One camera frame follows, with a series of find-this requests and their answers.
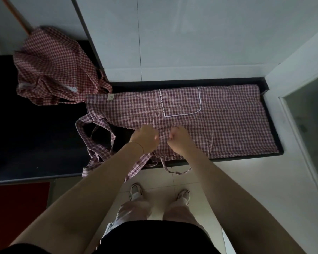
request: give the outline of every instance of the checkered apron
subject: checkered apron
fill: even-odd
[[[99,157],[106,160],[113,155],[111,149],[97,144],[85,134],[83,127],[89,123],[110,131],[111,146],[116,137],[108,123],[134,130],[143,124],[151,124],[158,129],[159,146],[152,153],[142,155],[126,180],[149,159],[154,163],[162,162],[166,171],[172,173],[165,161],[184,159],[167,144],[170,128],[178,125],[188,130],[208,158],[279,153],[256,85],[158,89],[114,96],[91,94],[86,97],[86,107],[88,114],[76,122],[91,156],[83,176],[99,166]]]
[[[52,27],[41,27],[13,55],[18,69],[17,94],[36,105],[84,102],[87,94],[112,92],[80,45]]]

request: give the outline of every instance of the tile floor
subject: tile floor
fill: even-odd
[[[171,171],[183,172],[188,168],[189,166],[179,166],[171,167],[169,169]],[[50,202],[53,203],[80,179],[81,177],[56,179],[51,191]],[[95,248],[96,243],[105,232],[107,224],[115,219],[119,206],[129,200],[129,188],[133,183],[141,184],[145,190],[145,198],[154,205],[149,220],[161,220],[165,208],[176,199],[177,194],[183,189],[190,190],[191,201],[189,208],[192,214],[199,224],[201,224],[209,233],[215,247],[222,254],[226,254],[221,226],[213,214],[201,185],[193,171],[191,170],[185,175],[176,175],[167,173],[163,168],[141,170],[137,175],[123,184],[112,207],[97,230],[90,246],[87,248],[86,253],[91,253]],[[174,235],[167,232],[167,238],[169,237],[174,237]]]

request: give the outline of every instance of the white sneaker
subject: white sneaker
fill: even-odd
[[[181,192],[179,192],[177,200],[180,200],[181,198],[185,202],[186,206],[188,206],[189,200],[191,199],[191,193],[189,192],[189,190],[182,190]]]
[[[129,190],[129,199],[131,201],[134,201],[139,197],[142,197],[142,189],[139,184],[135,183],[131,186],[131,189]]]

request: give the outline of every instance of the pants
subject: pants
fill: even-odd
[[[133,201],[128,201],[121,205],[116,219],[107,225],[104,236],[124,222],[147,220],[151,213],[152,205],[142,196]],[[204,227],[195,220],[189,210],[189,207],[186,206],[182,198],[173,202],[166,208],[162,220],[194,224],[204,230],[209,237],[209,234],[206,232]]]

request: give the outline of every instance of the hand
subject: hand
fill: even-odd
[[[167,143],[174,152],[182,156],[185,156],[191,151],[197,149],[187,129],[183,126],[171,128]]]
[[[129,140],[130,143],[137,143],[143,149],[143,154],[154,151],[159,145],[159,132],[152,125],[142,125],[134,131]]]

